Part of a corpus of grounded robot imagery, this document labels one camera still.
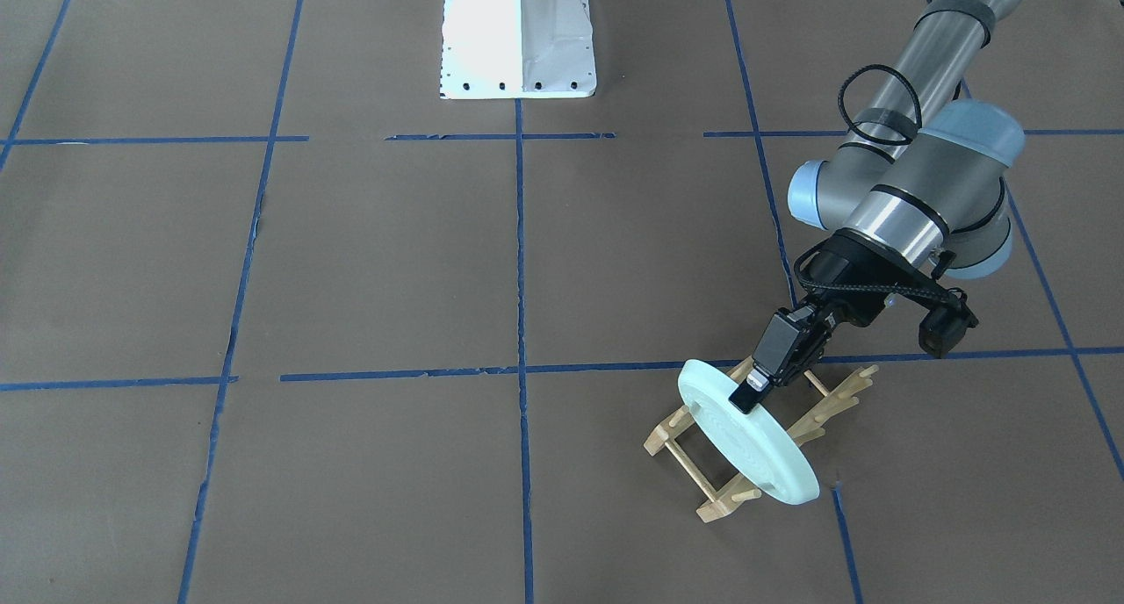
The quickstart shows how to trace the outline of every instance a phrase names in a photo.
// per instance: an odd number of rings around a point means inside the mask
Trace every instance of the white metal pedestal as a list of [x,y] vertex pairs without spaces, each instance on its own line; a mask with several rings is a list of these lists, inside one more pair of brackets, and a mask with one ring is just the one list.
[[445,0],[441,97],[589,97],[589,0]]

